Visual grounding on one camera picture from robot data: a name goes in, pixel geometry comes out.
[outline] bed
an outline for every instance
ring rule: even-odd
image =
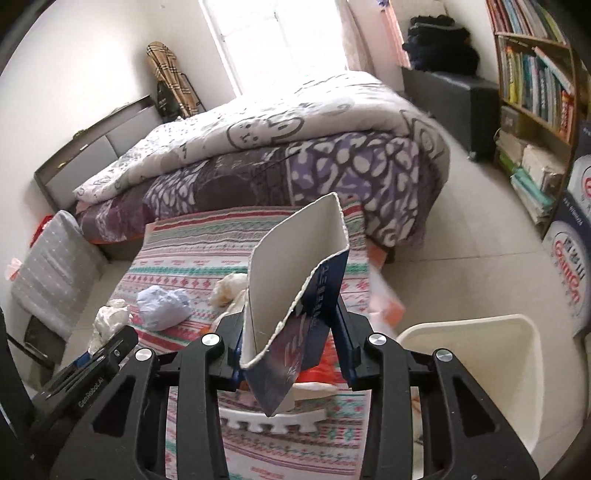
[[[449,148],[423,114],[371,75],[346,72],[160,125],[74,194],[98,245],[188,213],[354,194],[367,236],[391,249],[422,243],[448,172]]]

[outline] headboard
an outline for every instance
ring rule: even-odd
[[[149,96],[125,105],[76,134],[35,172],[35,181],[55,212],[72,212],[76,205],[72,191],[161,123]]]

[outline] bright window light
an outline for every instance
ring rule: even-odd
[[[346,70],[335,0],[204,0],[242,93]]]

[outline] white plastic bin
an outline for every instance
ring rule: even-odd
[[[452,351],[495,402],[531,453],[538,443],[544,399],[540,334],[524,315],[421,323],[400,334],[405,349]]]

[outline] striped rug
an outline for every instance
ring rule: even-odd
[[[177,351],[199,337],[220,311],[208,302],[217,280],[232,272],[246,272],[256,243],[274,225],[294,213],[289,207],[243,207],[198,213],[152,225],[144,246],[112,298],[126,300],[142,346],[159,353]],[[368,259],[361,205],[343,202],[351,250],[341,289],[348,309],[366,313],[369,304]],[[140,326],[136,296],[150,285],[184,288],[194,313],[162,332]],[[233,409],[257,408],[250,392],[219,393],[219,404]],[[234,480],[345,479],[358,475],[362,460],[364,422],[369,403],[365,393],[341,392],[328,399],[303,401],[297,410],[326,409],[327,420],[315,433],[297,428],[285,435],[251,433],[223,427],[230,477]],[[171,390],[167,423],[167,476],[176,479],[176,392]]]

